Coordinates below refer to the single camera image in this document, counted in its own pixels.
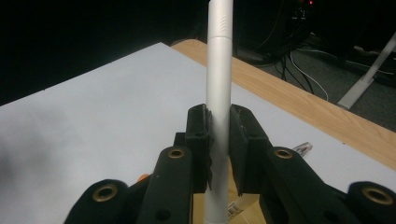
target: metal leg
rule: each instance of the metal leg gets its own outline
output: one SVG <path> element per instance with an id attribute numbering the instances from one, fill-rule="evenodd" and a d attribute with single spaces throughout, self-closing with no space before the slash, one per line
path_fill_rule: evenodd
<path id="1" fill-rule="evenodd" d="M 338 101 L 338 105 L 343 107 L 344 109 L 350 109 L 355 102 L 361 97 L 361 95 L 367 90 L 367 88 L 373 82 L 373 76 L 376 71 L 382 65 L 382 63 L 388 58 L 390 53 L 396 46 L 396 33 L 393 34 L 393 37 L 390 39 L 388 44 L 384 47 L 381 53 L 376 58 L 373 65 L 370 67 L 369 71 L 367 71 L 366 75 L 361 77 L 358 82 L 353 85 L 353 87 Z"/>

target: white cylinder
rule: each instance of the white cylinder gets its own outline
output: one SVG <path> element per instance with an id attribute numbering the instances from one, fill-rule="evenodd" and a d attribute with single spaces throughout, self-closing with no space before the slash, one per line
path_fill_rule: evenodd
<path id="1" fill-rule="evenodd" d="M 212 190 L 205 193 L 205 224 L 228 222 L 228 135 L 233 54 L 233 1 L 211 0 L 207 35 L 206 105 L 212 113 Z"/>

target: white tabletop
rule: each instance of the white tabletop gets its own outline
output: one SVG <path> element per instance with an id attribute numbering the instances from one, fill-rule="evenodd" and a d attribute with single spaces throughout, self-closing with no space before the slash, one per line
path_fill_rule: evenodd
<path id="1" fill-rule="evenodd" d="M 0 107 L 0 223 L 62 223 L 91 184 L 132 185 L 205 102 L 205 68 L 157 44 Z M 274 146 L 314 145 L 307 162 L 346 191 L 369 180 L 396 191 L 396 172 L 233 85 Z"/>

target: white stick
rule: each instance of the white stick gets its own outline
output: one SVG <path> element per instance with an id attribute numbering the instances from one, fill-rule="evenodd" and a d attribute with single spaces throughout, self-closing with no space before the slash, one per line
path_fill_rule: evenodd
<path id="1" fill-rule="evenodd" d="M 211 0 L 207 32 L 206 105 L 212 113 L 212 190 L 205 193 L 205 224 L 228 222 L 228 135 L 233 53 L 233 0 Z"/>

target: wooden surface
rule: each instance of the wooden surface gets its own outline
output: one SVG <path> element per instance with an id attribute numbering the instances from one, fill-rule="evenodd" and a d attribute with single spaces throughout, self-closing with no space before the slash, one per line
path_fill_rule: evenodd
<path id="1" fill-rule="evenodd" d="M 206 44 L 197 40 L 185 40 L 172 48 L 206 65 Z M 396 133 L 237 59 L 233 59 L 233 82 L 396 170 Z M 237 196 L 231 180 L 230 178 L 230 201 L 233 201 Z M 203 195 L 194 195 L 194 223 L 203 223 L 202 206 Z M 253 224 L 265 221 L 258 203 L 255 203 L 230 223 Z"/>

